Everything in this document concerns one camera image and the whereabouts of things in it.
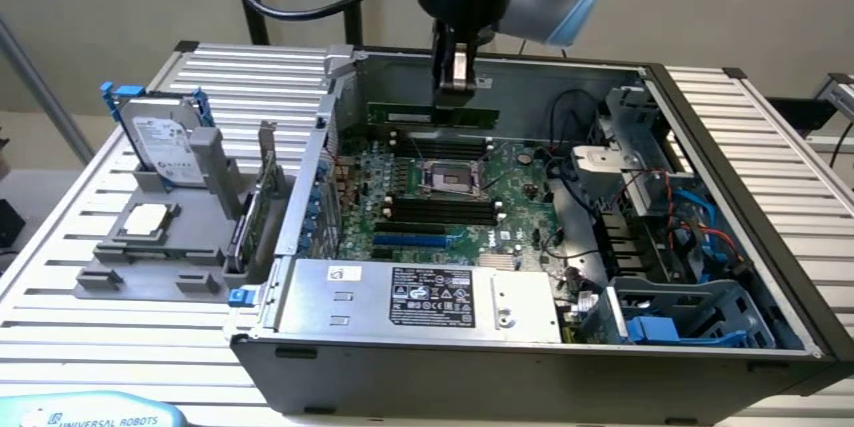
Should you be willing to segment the green motherboard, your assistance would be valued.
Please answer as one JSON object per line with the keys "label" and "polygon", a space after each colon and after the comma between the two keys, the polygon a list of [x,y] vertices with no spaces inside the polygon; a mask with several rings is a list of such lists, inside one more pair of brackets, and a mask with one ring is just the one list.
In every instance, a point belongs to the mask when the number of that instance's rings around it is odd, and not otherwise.
{"label": "green motherboard", "polygon": [[[517,157],[529,153],[530,165]],[[406,194],[408,167],[416,159],[486,162],[486,197],[496,199],[496,226],[444,225],[446,248],[393,247],[373,244],[373,237],[414,235],[374,231],[391,218],[391,200]],[[492,137],[441,140],[416,138],[399,130],[385,136],[345,140],[335,169],[342,200],[343,233],[338,255],[346,260],[478,266],[481,253],[508,253],[522,259],[520,271],[556,271],[561,267],[542,249],[560,227],[549,175],[554,169],[545,149],[533,141]]]}

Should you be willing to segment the silver hard disk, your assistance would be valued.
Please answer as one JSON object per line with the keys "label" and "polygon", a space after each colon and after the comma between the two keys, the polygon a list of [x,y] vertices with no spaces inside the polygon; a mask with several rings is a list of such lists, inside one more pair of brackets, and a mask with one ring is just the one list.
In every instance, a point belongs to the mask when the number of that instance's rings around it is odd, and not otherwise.
{"label": "silver hard disk", "polygon": [[190,146],[202,118],[191,101],[182,97],[137,97],[125,103],[121,115],[147,169],[175,186],[202,187],[203,174]]}

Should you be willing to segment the green graphics card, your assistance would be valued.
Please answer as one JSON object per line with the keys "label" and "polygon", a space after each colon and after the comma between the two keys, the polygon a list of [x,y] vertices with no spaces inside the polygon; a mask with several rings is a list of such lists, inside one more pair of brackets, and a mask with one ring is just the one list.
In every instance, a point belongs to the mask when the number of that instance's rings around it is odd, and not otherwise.
{"label": "green graphics card", "polygon": [[275,130],[277,125],[273,122],[261,123],[258,141],[262,166],[230,243],[226,262],[226,272],[230,274],[245,274],[251,269],[271,217],[273,202],[279,196],[281,167],[275,152]]}

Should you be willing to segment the silver power supply unit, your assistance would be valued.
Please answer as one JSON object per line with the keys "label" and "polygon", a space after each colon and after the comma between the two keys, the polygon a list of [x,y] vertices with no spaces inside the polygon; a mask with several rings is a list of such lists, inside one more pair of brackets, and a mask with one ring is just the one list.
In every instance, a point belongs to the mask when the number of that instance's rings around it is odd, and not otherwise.
{"label": "silver power supply unit", "polygon": [[295,262],[275,330],[381,343],[562,341],[542,272],[343,260]]}

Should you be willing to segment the silver chipset heat sink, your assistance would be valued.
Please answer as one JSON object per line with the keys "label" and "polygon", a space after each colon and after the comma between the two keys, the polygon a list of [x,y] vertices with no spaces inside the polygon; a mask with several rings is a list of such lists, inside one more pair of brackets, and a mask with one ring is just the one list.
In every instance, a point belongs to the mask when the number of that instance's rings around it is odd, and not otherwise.
{"label": "silver chipset heat sink", "polygon": [[508,253],[481,253],[477,259],[477,265],[505,271],[520,271],[522,268],[522,259],[520,256]]}

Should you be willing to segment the green RAM stick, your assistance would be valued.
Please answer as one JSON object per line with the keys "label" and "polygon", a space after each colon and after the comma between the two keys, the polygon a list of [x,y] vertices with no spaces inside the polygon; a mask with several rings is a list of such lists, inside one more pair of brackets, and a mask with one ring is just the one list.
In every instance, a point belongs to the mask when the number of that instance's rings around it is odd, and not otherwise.
{"label": "green RAM stick", "polygon": [[498,123],[498,110],[389,102],[367,103],[367,118],[373,124],[416,124],[437,127],[493,129]]}

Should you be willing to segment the metal CPU socket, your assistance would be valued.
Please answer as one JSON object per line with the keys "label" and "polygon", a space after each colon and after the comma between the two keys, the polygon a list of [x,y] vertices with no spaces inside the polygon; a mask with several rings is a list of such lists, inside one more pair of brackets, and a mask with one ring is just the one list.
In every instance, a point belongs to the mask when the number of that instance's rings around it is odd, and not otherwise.
{"label": "metal CPU socket", "polygon": [[405,192],[424,198],[473,200],[486,197],[486,162],[416,159],[408,167]]}

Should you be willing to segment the black RAM slot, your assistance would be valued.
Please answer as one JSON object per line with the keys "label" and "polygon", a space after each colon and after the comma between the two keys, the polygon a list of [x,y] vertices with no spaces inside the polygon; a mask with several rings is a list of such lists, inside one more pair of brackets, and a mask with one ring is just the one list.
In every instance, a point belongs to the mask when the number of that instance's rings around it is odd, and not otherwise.
{"label": "black RAM slot", "polygon": [[494,219],[497,214],[492,211],[452,211],[452,210],[393,210],[391,217],[437,217],[437,218],[476,218]]}
{"label": "black RAM slot", "polygon": [[389,222],[422,223],[442,225],[469,225],[469,226],[496,226],[500,221],[496,216],[486,217],[440,217],[440,216],[398,216],[391,217]]}
{"label": "black RAM slot", "polygon": [[391,203],[398,205],[413,204],[437,204],[437,205],[456,205],[456,204],[489,204],[493,205],[497,202],[496,199],[481,199],[474,197],[461,197],[461,198],[446,198],[446,197],[403,197],[395,196],[391,200]]}
{"label": "black RAM slot", "polygon": [[390,208],[393,210],[449,210],[461,212],[493,212],[496,210],[493,202],[438,202],[421,201],[420,199],[403,199],[394,203]]}

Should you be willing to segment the long blue expansion slot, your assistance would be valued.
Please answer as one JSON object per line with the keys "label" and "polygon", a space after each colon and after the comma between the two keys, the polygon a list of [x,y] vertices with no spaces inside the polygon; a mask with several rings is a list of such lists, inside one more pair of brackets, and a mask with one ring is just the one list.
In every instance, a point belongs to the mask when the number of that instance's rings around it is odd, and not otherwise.
{"label": "long blue expansion slot", "polygon": [[373,237],[373,244],[393,247],[446,248],[449,238],[444,235],[386,235]]}

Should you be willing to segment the metal drive cage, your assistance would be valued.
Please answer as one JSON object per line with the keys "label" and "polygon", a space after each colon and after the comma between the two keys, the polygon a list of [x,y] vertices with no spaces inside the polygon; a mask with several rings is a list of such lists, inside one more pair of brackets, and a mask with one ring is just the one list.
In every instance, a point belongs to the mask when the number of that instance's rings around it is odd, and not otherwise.
{"label": "metal drive cage", "polygon": [[681,163],[668,136],[670,126],[652,94],[642,86],[622,86],[606,96],[604,131],[612,149],[634,151],[644,170],[618,173],[613,203],[641,216],[662,216],[676,209],[676,190],[693,188],[698,177]]}

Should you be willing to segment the grey metal bracket cover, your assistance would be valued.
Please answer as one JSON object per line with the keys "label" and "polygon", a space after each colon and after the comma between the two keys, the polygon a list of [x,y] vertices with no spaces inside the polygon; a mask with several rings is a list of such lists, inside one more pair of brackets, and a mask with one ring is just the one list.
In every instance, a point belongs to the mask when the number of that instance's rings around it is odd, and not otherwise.
{"label": "grey metal bracket cover", "polygon": [[604,146],[577,146],[573,148],[576,168],[590,173],[622,173],[644,170],[642,161],[634,151],[624,151]]}

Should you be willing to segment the grey slanted metal pole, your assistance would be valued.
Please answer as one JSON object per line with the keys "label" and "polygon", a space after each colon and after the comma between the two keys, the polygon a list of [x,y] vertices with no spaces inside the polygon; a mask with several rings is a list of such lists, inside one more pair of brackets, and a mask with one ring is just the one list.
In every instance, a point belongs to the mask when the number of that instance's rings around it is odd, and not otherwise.
{"label": "grey slanted metal pole", "polygon": [[17,36],[0,15],[0,52],[27,87],[35,101],[49,116],[59,134],[75,154],[79,161],[87,165],[95,155],[95,151],[86,135],[69,111],[65,109],[55,96],[39,70],[37,69],[27,52],[21,45]]}

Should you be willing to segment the silver CPU chip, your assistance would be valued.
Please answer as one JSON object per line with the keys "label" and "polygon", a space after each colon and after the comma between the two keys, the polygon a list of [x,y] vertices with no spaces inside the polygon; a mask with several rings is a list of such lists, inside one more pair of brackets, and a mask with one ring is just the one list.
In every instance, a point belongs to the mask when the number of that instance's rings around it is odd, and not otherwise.
{"label": "silver CPU chip", "polygon": [[166,230],[174,217],[179,214],[177,204],[141,203],[131,208],[122,223],[119,233],[126,236],[151,237],[158,231]]}

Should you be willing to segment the blue disk carrier frame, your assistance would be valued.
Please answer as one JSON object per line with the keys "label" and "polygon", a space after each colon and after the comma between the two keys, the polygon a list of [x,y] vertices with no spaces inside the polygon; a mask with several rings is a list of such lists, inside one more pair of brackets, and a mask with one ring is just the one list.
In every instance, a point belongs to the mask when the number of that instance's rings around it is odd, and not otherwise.
{"label": "blue disk carrier frame", "polygon": [[101,95],[119,123],[129,123],[138,117],[151,117],[171,119],[190,129],[215,126],[209,96],[201,88],[190,94],[182,94],[147,90],[142,85],[117,86],[113,82],[105,82]]}

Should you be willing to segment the black open PC case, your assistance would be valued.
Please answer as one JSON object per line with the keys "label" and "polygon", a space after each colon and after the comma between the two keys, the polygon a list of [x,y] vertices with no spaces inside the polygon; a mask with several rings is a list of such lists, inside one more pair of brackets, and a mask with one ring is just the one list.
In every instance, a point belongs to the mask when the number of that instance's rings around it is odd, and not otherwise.
{"label": "black open PC case", "polygon": [[[493,129],[373,124],[369,102],[429,105],[432,61],[361,50],[333,103],[346,139],[399,130],[416,138],[533,141],[554,169],[560,227],[538,270],[552,284],[558,344],[334,341],[277,332],[297,261],[346,260],[338,241],[275,260],[257,305],[231,308],[231,349],[267,404],[286,414],[710,425],[776,395],[806,396],[854,376],[854,327],[818,276],[854,280],[854,191],[737,68],[488,57],[469,108]],[[641,216],[613,203],[618,173],[576,168],[573,148],[609,147],[606,96],[642,86],[668,139],[698,177],[676,209]],[[617,277],[653,283],[734,280],[774,335],[774,349],[586,343],[580,327]]]}

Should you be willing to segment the black expansion slot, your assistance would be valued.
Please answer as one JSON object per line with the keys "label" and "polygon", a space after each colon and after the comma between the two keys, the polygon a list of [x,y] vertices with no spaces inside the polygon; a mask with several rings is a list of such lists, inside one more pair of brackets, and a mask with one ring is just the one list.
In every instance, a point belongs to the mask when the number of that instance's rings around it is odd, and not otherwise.
{"label": "black expansion slot", "polygon": [[374,224],[374,231],[418,235],[445,235],[446,227],[430,223],[377,222]]}

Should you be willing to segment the grey plastic disk bay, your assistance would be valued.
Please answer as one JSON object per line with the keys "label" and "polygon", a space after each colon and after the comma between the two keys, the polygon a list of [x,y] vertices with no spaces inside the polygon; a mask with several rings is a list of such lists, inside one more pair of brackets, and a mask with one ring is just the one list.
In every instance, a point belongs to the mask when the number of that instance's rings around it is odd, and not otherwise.
{"label": "grey plastic disk bay", "polygon": [[617,277],[580,327],[584,342],[774,349],[777,341],[740,283],[653,283]]}

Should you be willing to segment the grey plastic parts rack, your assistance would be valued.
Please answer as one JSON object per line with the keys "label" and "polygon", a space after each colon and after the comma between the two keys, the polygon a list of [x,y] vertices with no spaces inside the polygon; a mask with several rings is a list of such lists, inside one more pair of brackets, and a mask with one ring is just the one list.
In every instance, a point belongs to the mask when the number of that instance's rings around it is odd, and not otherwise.
{"label": "grey plastic parts rack", "polygon": [[[203,186],[170,187],[157,173],[134,171],[138,188],[107,236],[94,248],[93,261],[77,275],[75,297],[219,303],[231,289],[267,279],[294,179],[279,165],[279,196],[273,202],[255,262],[247,273],[230,274],[226,272],[230,243],[259,171],[241,172],[235,159],[225,153],[222,132],[215,127],[199,128],[190,136],[190,146]],[[141,203],[181,207],[169,228],[151,237],[119,233],[131,208]]]}

